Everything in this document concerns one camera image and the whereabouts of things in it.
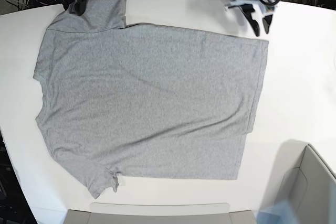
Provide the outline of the blue translucent object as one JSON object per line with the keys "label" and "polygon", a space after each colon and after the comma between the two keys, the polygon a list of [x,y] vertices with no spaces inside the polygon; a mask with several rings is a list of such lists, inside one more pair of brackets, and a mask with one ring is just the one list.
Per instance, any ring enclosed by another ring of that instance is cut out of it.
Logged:
{"label": "blue translucent object", "polygon": [[299,224],[289,200],[282,200],[255,213],[257,224]]}

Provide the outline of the beige tray bottom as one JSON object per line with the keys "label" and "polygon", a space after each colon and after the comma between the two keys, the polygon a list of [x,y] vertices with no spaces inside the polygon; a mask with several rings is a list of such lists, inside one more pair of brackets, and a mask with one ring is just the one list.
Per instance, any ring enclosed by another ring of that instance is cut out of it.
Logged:
{"label": "beige tray bottom", "polygon": [[68,210],[64,223],[256,223],[251,210],[230,212],[227,203],[122,205],[92,203],[89,211]]}

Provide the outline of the grey T-shirt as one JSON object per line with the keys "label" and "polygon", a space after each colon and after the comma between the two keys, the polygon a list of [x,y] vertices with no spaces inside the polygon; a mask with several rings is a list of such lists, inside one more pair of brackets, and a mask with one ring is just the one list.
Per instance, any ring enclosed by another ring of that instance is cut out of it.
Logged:
{"label": "grey T-shirt", "polygon": [[120,175],[236,180],[268,42],[127,25],[126,3],[88,0],[46,29],[34,78],[51,157],[94,198]]}

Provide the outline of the beige box right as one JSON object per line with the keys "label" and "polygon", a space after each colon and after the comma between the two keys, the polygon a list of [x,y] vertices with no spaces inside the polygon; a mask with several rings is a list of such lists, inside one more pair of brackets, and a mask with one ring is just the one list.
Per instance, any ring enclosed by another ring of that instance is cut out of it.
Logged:
{"label": "beige box right", "polygon": [[335,173],[311,145],[281,186],[283,223],[335,223]]}

